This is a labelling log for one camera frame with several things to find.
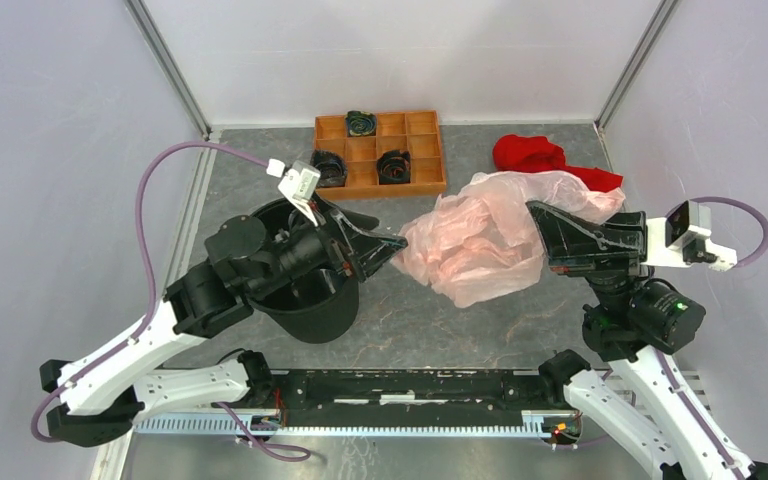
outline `gray table surface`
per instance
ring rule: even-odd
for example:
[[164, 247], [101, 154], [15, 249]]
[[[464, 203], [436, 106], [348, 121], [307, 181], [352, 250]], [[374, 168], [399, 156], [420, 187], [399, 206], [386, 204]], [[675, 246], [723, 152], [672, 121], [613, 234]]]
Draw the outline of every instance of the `gray table surface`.
[[[601, 435], [588, 423], [587, 438]], [[649, 478], [614, 442], [552, 452], [511, 438], [282, 437], [314, 452], [303, 463], [273, 460], [227, 437], [137, 435], [123, 480], [513, 480]]]
[[[491, 150], [507, 133], [546, 135], [561, 145], [572, 165], [608, 169], [598, 139], [587, 125], [444, 126], [443, 147], [456, 193], [479, 171], [493, 171]], [[306, 160], [312, 129], [228, 131], [223, 143], [262, 157]], [[199, 223], [191, 263], [205, 256], [203, 241], [228, 218], [277, 198], [273, 179], [255, 167], [218, 155]], [[434, 198], [341, 202], [376, 215], [381, 228], [397, 232], [431, 210]], [[169, 367], [212, 365], [228, 350], [262, 351], [272, 368], [536, 368], [554, 352], [574, 348], [602, 365], [581, 340], [581, 305], [594, 301], [580, 280], [544, 271], [525, 291], [458, 309], [449, 299], [385, 266], [361, 285], [354, 326], [325, 345], [307, 345], [263, 314], [229, 328], [210, 342], [167, 362]], [[586, 421], [585, 438], [601, 435]], [[646, 473], [615, 442], [575, 452], [552, 452], [529, 439], [288, 437], [315, 452], [302, 464], [277, 462], [225, 437], [136, 435], [124, 479], [455, 479], [525, 478], [640, 479]]]
[[[493, 172], [491, 151], [502, 135], [546, 135], [564, 148], [571, 165], [609, 169], [589, 125], [443, 126], [449, 179], [457, 193], [476, 172]], [[307, 160], [312, 128], [226, 131], [222, 143], [262, 158]], [[204, 239], [228, 218], [250, 213], [278, 198], [275, 180], [248, 162], [219, 154], [213, 167], [191, 264], [204, 259]], [[434, 197], [370, 199], [341, 206], [381, 219], [380, 229], [396, 233], [430, 211]], [[581, 340], [581, 307], [595, 298], [583, 280], [544, 270], [540, 282], [524, 291], [456, 308], [452, 302], [386, 265], [361, 285], [360, 312], [352, 328], [324, 345], [308, 345], [256, 313], [210, 342], [167, 362], [168, 367], [211, 365], [225, 352], [244, 347], [261, 351], [272, 368], [536, 368], [555, 352], [573, 348], [602, 365]]]

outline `wooden sorting tray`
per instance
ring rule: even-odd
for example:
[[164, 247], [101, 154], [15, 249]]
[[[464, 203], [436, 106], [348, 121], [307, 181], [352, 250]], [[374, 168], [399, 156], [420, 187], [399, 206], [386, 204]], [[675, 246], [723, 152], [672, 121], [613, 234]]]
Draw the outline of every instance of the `wooden sorting tray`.
[[[316, 117], [313, 148], [336, 153], [348, 168], [345, 187], [318, 188], [316, 192], [328, 200], [443, 193], [446, 169], [437, 112], [387, 112], [375, 116], [375, 136], [368, 137], [349, 137], [343, 115]], [[375, 163], [384, 152], [395, 149], [410, 152], [411, 181], [378, 185]]]

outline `pink plastic bag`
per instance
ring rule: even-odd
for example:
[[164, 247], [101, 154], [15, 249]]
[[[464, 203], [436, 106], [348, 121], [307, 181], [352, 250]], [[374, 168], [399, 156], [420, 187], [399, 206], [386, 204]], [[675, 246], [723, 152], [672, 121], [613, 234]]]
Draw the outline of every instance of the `pink plastic bag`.
[[476, 173], [458, 195], [438, 197], [433, 211], [402, 227], [408, 248], [393, 264], [460, 308], [534, 285], [544, 250], [528, 200], [602, 223], [625, 195], [591, 192], [560, 171]]

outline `black tape roll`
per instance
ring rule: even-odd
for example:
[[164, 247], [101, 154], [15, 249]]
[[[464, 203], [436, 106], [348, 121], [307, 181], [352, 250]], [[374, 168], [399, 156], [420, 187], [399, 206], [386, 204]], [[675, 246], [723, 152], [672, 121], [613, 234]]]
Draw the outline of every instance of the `black tape roll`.
[[321, 174], [317, 187], [343, 187], [346, 185], [346, 162], [334, 152], [314, 150], [310, 164]]
[[410, 183], [410, 153], [390, 150], [381, 155], [375, 164], [379, 185]]
[[369, 112], [352, 110], [346, 114], [346, 131], [350, 137], [368, 137], [375, 135], [378, 120]]

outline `red cloth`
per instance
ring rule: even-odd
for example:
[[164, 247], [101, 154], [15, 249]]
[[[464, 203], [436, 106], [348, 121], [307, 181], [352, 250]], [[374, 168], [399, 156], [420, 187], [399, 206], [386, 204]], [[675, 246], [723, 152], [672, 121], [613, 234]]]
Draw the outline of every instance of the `red cloth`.
[[564, 149], [546, 137], [505, 135], [493, 147], [493, 163], [501, 171], [539, 173], [563, 170], [571, 173], [595, 192], [610, 192], [622, 185], [622, 176], [599, 168], [567, 165]]

